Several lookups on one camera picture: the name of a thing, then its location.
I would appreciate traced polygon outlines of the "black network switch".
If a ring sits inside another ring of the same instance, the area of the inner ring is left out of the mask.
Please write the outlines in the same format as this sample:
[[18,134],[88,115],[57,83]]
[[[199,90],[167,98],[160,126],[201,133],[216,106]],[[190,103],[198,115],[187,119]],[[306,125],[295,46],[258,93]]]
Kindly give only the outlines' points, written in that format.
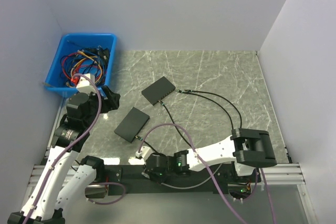
[[115,128],[114,133],[132,143],[149,119],[149,115],[133,107]]
[[165,76],[155,81],[147,88],[141,91],[141,94],[149,101],[151,105],[156,105],[176,89],[175,85]]

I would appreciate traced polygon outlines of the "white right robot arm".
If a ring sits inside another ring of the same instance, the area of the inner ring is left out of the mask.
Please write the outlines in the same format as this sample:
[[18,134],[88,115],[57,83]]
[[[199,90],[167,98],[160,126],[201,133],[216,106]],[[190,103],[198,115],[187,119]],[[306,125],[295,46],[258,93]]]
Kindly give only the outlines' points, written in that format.
[[267,131],[237,128],[231,136],[215,144],[190,148],[167,156],[141,146],[136,158],[144,160],[144,176],[163,183],[171,174],[188,175],[200,172],[206,166],[233,163],[231,176],[242,182],[255,168],[277,165],[274,149]]

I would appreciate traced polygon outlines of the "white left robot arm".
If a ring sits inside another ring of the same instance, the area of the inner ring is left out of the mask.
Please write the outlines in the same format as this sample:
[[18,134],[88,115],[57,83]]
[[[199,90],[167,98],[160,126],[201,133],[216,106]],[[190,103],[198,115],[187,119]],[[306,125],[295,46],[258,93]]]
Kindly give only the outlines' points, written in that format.
[[120,95],[107,86],[102,90],[77,92],[69,98],[35,189],[21,211],[10,214],[8,223],[65,223],[70,206],[83,196],[85,188],[104,181],[104,161],[86,156],[70,181],[64,182],[99,114],[119,107]]

